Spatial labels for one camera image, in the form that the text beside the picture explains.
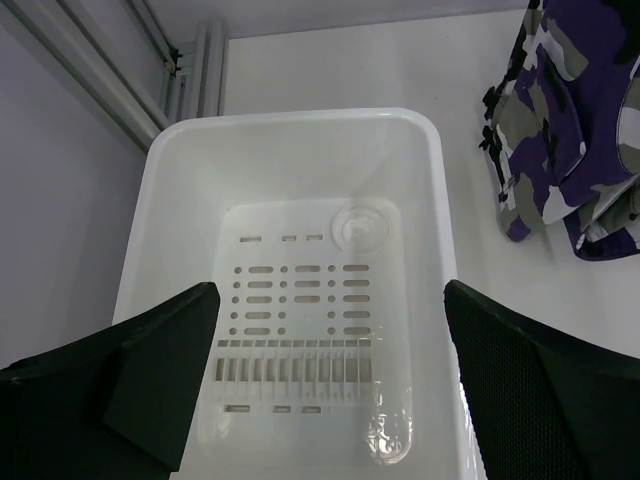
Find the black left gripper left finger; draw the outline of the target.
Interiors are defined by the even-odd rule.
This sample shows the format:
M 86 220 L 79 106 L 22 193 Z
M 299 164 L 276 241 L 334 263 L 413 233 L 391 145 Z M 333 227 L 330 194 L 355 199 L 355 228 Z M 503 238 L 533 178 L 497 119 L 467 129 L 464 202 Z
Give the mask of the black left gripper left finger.
M 167 479 L 179 470 L 220 296 L 202 282 L 1 371 L 4 479 Z

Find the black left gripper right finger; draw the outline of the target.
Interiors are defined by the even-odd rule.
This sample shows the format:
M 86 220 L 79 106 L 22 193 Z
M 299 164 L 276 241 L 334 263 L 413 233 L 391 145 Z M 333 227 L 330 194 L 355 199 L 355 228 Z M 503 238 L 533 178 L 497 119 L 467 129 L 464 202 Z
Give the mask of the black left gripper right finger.
M 444 289 L 460 379 L 490 479 L 636 479 L 639 361 Z

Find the purple camouflage trousers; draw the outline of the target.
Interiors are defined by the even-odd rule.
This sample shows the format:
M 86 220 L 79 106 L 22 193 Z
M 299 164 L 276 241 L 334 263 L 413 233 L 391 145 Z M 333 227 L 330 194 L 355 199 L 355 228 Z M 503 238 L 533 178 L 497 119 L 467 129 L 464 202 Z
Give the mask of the purple camouflage trousers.
M 560 222 L 583 260 L 638 253 L 637 2 L 530 2 L 483 103 L 481 148 L 510 240 Z

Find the white plastic basket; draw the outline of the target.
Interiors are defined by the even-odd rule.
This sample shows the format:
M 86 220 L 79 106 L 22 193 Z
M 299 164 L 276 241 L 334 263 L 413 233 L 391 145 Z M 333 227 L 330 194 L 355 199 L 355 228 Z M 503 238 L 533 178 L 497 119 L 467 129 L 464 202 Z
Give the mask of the white plastic basket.
M 192 119 L 148 152 L 114 318 L 218 287 L 182 479 L 480 479 L 456 275 L 426 117 Z

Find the aluminium frame post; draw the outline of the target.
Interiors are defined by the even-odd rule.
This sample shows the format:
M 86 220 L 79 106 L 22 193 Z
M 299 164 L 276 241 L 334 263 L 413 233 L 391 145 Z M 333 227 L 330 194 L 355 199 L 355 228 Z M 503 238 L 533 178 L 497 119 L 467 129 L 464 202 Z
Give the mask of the aluminium frame post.
M 172 124 L 219 115 L 228 36 L 213 17 L 178 45 L 150 2 L 122 5 L 160 62 L 157 95 L 80 1 L 4 1 L 1 24 L 124 142 L 147 152 Z

